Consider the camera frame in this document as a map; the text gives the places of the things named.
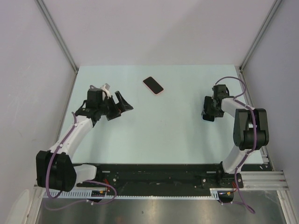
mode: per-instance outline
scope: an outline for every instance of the gray floor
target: gray floor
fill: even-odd
[[[61,211],[43,207],[37,224],[285,224],[275,191],[244,192],[247,203],[256,210],[249,213],[244,206],[224,205],[209,200],[116,200],[107,205],[80,203]],[[44,199],[49,207],[69,204],[73,199]]]

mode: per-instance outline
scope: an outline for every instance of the purple cable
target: purple cable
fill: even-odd
[[[96,183],[96,184],[100,184],[100,185],[104,185],[106,187],[110,187],[113,191],[114,191],[114,196],[113,198],[111,198],[110,200],[106,201],[106,202],[93,202],[93,201],[89,201],[88,199],[82,199],[82,200],[78,200],[78,201],[75,201],[75,202],[72,202],[66,206],[63,206],[63,207],[60,207],[60,208],[56,208],[56,209],[52,209],[52,208],[49,208],[47,205],[46,205],[46,202],[44,203],[44,206],[47,210],[50,210],[50,211],[59,211],[59,210],[62,210],[62,209],[66,209],[74,204],[77,204],[77,203],[81,203],[81,202],[91,202],[91,204],[108,204],[110,202],[112,202],[116,197],[117,197],[117,192],[116,192],[116,189],[111,186],[110,184],[106,184],[106,183],[102,183],[102,182],[97,182],[97,181],[84,181],[84,182],[88,182],[88,183]]]
[[[50,171],[51,171],[51,166],[52,166],[52,163],[54,161],[55,155],[57,154],[57,152],[61,148],[60,145],[63,144],[66,141],[66,139],[70,136],[72,131],[75,129],[75,124],[77,122],[77,118],[76,118],[76,115],[75,115],[74,112],[72,112],[72,115],[74,117],[74,125],[71,127],[70,131],[65,135],[65,137],[62,139],[60,144],[57,146],[57,148],[55,149],[53,155],[51,156],[49,164],[48,164],[47,173],[46,173],[46,192],[47,192],[48,198],[51,198],[51,199],[58,198],[60,196],[61,192],[62,192],[62,191],[60,191],[55,197],[51,196],[50,188],[49,188]]]
[[[244,156],[244,158],[241,160],[241,162],[239,163],[239,165],[238,165],[238,166],[236,167],[236,169],[235,169],[235,183],[236,183],[237,190],[238,190],[238,193],[239,193],[239,195],[240,195],[240,198],[241,198],[242,202],[222,203],[220,200],[219,200],[219,201],[221,202],[221,204],[241,204],[241,205],[244,205],[244,206],[248,209],[248,211],[249,211],[250,213],[255,214],[256,211],[254,211],[253,208],[251,208],[249,205],[247,205],[246,202],[245,202],[245,200],[244,200],[244,198],[243,198],[243,195],[242,195],[242,193],[241,193],[241,191],[240,191],[240,188],[239,188],[239,185],[238,185],[237,173],[238,173],[238,169],[239,169],[239,167],[241,167],[241,166],[243,165],[243,163],[247,160],[249,154],[252,153],[252,152],[254,152],[254,150],[256,149],[256,142],[257,142],[257,135],[256,135],[256,118],[255,118],[255,116],[254,116],[254,112],[253,112],[253,110],[251,109],[250,106],[248,106],[248,105],[242,103],[241,101],[237,100],[238,97],[240,97],[240,96],[242,96],[242,95],[245,94],[245,92],[246,92],[246,90],[247,90],[246,84],[245,84],[241,79],[239,79],[239,78],[236,78],[236,77],[233,77],[233,76],[226,76],[226,77],[223,77],[223,78],[219,79],[219,80],[215,83],[215,85],[217,85],[221,80],[223,80],[223,79],[225,79],[225,78],[233,78],[233,79],[236,79],[236,80],[240,81],[240,82],[243,84],[243,87],[244,87],[243,92],[242,92],[241,94],[235,96],[235,97],[234,97],[234,101],[237,102],[237,103],[239,103],[240,105],[246,107],[246,108],[249,109],[249,111],[250,111],[250,114],[251,114],[251,117],[252,117],[254,142],[253,142],[253,147],[252,147],[252,149],[246,153],[246,155]]]
[[[223,79],[225,79],[225,78],[233,78],[233,79],[236,79],[236,80],[238,80],[239,82],[241,82],[241,83],[243,84],[243,87],[244,87],[243,92],[242,92],[241,94],[239,94],[239,95],[236,95],[235,98],[238,98],[238,97],[240,97],[240,96],[242,96],[242,95],[245,94],[245,92],[246,92],[246,90],[247,90],[246,84],[245,84],[241,79],[236,78],[236,77],[233,77],[233,76],[225,76],[225,77],[219,79],[219,80],[215,83],[215,85],[217,85],[221,80],[223,80]]]

